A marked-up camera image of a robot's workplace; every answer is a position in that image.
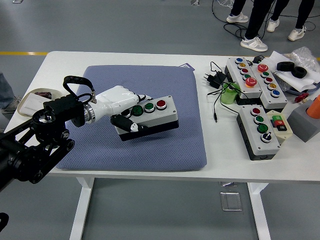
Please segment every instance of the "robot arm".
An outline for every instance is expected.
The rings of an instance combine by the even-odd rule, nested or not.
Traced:
[[[77,96],[68,87],[69,83],[87,85],[91,93]],[[79,128],[85,122],[94,123],[103,116],[119,115],[138,102],[151,99],[146,95],[136,95],[123,86],[115,86],[96,96],[91,82],[83,77],[67,76],[63,86],[69,95],[45,102],[44,108],[37,111],[32,119],[7,133],[0,133],[0,192],[13,179],[38,183],[73,149],[75,141],[69,139],[66,121],[71,120]],[[89,96],[89,99],[80,101],[83,96]],[[126,118],[112,124],[128,132],[148,129]],[[16,136],[25,130],[28,131],[17,140]],[[26,146],[33,136],[39,144]]]

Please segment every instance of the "black tape roll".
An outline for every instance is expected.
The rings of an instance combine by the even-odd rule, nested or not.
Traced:
[[[307,75],[307,70],[301,66],[295,66],[291,71],[292,75],[298,79],[302,79]]]
[[[294,70],[295,63],[292,61],[282,61],[278,62],[276,69],[282,72],[291,72]]]

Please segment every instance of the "yellow floor line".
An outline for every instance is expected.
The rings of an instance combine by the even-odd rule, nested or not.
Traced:
[[[39,51],[0,51],[0,55],[46,56],[48,52]]]

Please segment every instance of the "white table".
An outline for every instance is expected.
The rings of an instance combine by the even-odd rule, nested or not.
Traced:
[[[307,143],[294,135],[281,145],[279,152],[273,159],[251,161],[236,121],[237,116],[217,103],[216,112],[218,122],[215,123],[213,119],[213,102],[216,96],[207,97],[207,93],[215,89],[208,85],[204,76],[205,74],[211,73],[211,61],[224,69],[227,59],[228,56],[66,51],[54,51],[46,56],[30,84],[27,93],[37,88],[50,88],[68,94],[62,86],[64,77],[68,75],[83,76],[86,68],[93,65],[180,66],[189,63],[195,69],[194,75],[207,157],[207,165],[204,168],[197,171],[186,172],[79,171],[54,168],[49,173],[50,176],[77,177],[82,184],[82,191],[70,239],[81,239],[94,178],[201,180],[248,183],[260,240],[270,239],[260,197],[260,191],[263,190],[268,183],[320,182],[320,164],[317,154],[320,134],[316,135]],[[71,89],[75,92],[77,86],[72,85]],[[319,91],[315,92],[310,96],[310,99],[314,99],[318,94]],[[286,117],[288,117],[292,110],[299,104],[293,104],[294,96],[292,95],[288,95],[287,99],[289,103],[282,111]],[[239,106],[236,104],[233,104],[231,107],[235,110],[239,109]],[[27,117],[23,117],[16,112],[6,130],[14,128],[27,119]],[[31,144],[36,144],[36,140],[32,139]]]

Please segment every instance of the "black charger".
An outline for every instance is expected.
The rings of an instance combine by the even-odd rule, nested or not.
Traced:
[[[219,89],[220,86],[226,79],[226,75],[222,71],[215,71],[216,75],[212,76],[211,74],[205,74],[207,77],[204,77],[208,82],[209,85],[215,89]]]

